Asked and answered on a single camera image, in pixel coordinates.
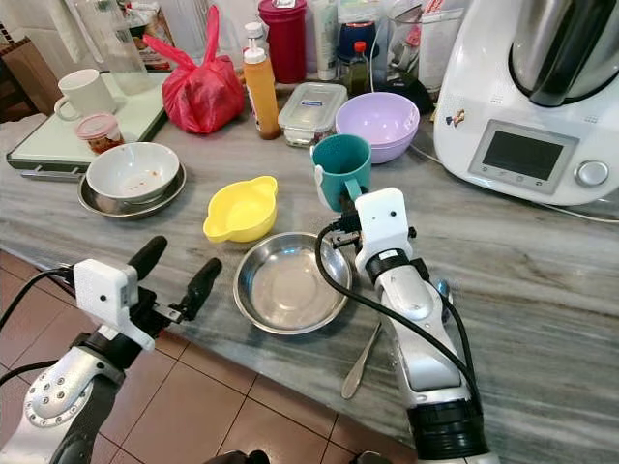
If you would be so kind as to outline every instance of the green cup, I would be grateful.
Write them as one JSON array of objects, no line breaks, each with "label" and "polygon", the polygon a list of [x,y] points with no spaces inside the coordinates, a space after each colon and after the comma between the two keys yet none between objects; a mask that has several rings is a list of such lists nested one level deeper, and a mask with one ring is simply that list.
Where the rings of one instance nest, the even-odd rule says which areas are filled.
[{"label": "green cup", "polygon": [[363,138],[331,135],[311,147],[310,154],[318,198],[327,208],[341,213],[343,195],[354,201],[369,190],[371,147]]}]

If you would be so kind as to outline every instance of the red plastic bag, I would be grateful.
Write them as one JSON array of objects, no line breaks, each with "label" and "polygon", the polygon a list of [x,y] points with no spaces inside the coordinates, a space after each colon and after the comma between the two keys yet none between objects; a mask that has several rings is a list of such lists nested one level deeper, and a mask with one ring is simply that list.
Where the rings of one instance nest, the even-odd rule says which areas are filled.
[{"label": "red plastic bag", "polygon": [[151,36],[144,42],[178,63],[163,83],[163,107],[170,121],[183,131],[211,133],[243,111],[243,88],[227,56],[215,56],[220,34],[220,12],[212,6],[207,16],[204,62],[197,66],[182,50]]}]

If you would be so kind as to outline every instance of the red lid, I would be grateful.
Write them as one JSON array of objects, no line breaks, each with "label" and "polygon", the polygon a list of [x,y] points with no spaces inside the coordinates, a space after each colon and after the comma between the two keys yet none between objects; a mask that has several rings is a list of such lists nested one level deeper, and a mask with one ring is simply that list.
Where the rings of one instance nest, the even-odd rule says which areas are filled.
[{"label": "red lid", "polygon": [[273,0],[261,0],[258,4],[260,17],[265,21],[275,17],[284,19],[286,16],[304,14],[306,9],[306,0],[297,0],[293,8],[278,8],[273,3]]},{"label": "red lid", "polygon": [[118,122],[112,114],[97,113],[82,119],[75,128],[75,134],[82,140],[92,140],[107,135],[117,126]]}]

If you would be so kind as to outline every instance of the appliance display screen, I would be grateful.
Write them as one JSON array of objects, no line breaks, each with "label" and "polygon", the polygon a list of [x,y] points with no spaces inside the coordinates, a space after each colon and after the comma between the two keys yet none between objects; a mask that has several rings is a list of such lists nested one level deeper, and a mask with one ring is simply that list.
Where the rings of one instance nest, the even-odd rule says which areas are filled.
[{"label": "appliance display screen", "polygon": [[497,130],[484,164],[547,181],[563,145]]}]

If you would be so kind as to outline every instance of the white mug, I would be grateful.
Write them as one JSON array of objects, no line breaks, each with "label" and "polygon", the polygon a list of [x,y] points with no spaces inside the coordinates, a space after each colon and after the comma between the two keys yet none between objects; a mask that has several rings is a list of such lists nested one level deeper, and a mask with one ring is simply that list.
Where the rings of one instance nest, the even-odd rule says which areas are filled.
[{"label": "white mug", "polygon": [[[95,113],[113,113],[116,102],[97,70],[79,70],[65,75],[58,82],[64,97],[54,104],[54,113],[60,119],[73,121]],[[70,103],[74,114],[64,114],[62,107]]]}]

